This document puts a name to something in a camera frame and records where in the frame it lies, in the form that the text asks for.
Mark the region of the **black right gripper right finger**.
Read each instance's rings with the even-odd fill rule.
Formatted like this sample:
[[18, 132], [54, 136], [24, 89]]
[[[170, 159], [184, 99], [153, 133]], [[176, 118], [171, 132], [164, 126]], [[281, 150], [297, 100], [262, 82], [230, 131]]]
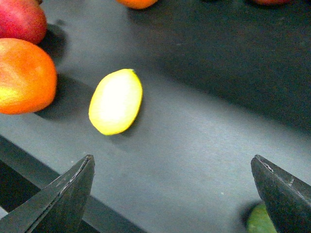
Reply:
[[260, 155], [251, 160], [251, 170], [276, 231], [309, 233], [311, 186]]

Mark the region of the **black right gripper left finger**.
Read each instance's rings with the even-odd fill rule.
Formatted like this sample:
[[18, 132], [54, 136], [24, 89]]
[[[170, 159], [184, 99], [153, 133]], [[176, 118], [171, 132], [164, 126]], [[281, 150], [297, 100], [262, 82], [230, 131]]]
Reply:
[[87, 155], [25, 203], [1, 218], [2, 233], [76, 233], [94, 177]]

